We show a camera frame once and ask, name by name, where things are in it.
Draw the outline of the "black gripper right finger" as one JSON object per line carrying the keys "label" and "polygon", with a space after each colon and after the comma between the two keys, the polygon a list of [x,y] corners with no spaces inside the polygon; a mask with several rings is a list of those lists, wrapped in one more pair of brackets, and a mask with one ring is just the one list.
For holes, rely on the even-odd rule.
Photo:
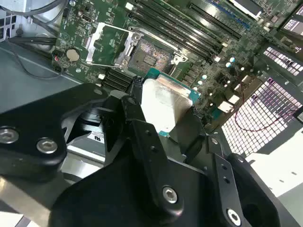
{"label": "black gripper right finger", "polygon": [[200,169],[206,176],[206,211],[212,226],[242,227],[244,215],[231,164],[224,158],[222,146],[208,135],[200,118],[190,108],[170,132],[184,162]]}

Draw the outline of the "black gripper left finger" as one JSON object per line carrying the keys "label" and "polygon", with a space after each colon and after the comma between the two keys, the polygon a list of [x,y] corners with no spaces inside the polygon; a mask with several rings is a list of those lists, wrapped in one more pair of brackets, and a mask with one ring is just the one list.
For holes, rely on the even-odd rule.
{"label": "black gripper left finger", "polygon": [[94,84],[81,84],[2,113],[0,128],[6,135],[0,139],[1,175],[32,182],[54,179],[67,156],[67,143],[80,134],[78,119],[92,109],[99,110],[105,131],[106,166],[133,154],[156,199],[155,186],[163,181],[157,166],[168,169],[168,159],[154,126],[146,122],[133,97],[107,95]]}

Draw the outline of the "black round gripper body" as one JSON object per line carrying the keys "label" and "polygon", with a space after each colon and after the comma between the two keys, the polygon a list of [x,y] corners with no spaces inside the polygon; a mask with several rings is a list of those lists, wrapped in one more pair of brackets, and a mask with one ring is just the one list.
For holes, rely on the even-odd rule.
{"label": "black round gripper body", "polygon": [[157,166],[154,188],[129,153],[66,189],[53,227],[294,227],[295,219],[238,155],[204,148],[190,165]]}

